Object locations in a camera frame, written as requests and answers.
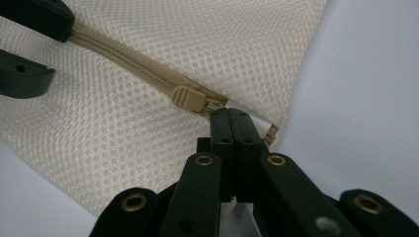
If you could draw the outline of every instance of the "metal rivet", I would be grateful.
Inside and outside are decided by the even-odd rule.
[[[270,156],[268,157],[268,162],[275,166],[283,166],[287,163],[287,160],[281,156]]]
[[[380,214],[384,210],[381,203],[374,198],[366,195],[358,195],[354,197],[354,203],[362,210],[371,214]]]
[[[127,212],[134,212],[142,209],[147,203],[147,197],[142,193],[132,194],[123,200],[121,207]]]
[[[199,156],[197,159],[195,159],[195,163],[206,166],[213,163],[213,158],[210,156]]]

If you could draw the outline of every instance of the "white mesh fabric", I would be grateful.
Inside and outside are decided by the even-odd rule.
[[[281,126],[325,1],[65,0],[76,20]],[[209,123],[108,59],[0,18],[0,48],[56,69],[35,99],[0,96],[0,135],[96,212],[175,182]]]
[[[99,213],[119,192],[179,179],[205,118],[115,63],[1,19],[1,48],[56,70],[46,94],[0,96],[0,135],[31,166]]]
[[[64,0],[77,21],[281,127],[325,0]]]

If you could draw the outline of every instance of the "beige zipper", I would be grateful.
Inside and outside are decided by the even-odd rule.
[[[183,109],[209,117],[212,111],[223,108],[227,98],[192,81],[188,77],[139,51],[111,39],[99,32],[75,23],[69,39],[96,51],[172,98]]]

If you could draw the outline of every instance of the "white background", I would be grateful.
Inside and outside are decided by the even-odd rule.
[[[326,194],[338,198],[346,190],[366,189],[416,223],[418,23],[416,0],[330,1],[276,147]],[[0,237],[88,236],[96,221],[2,142],[0,213]]]

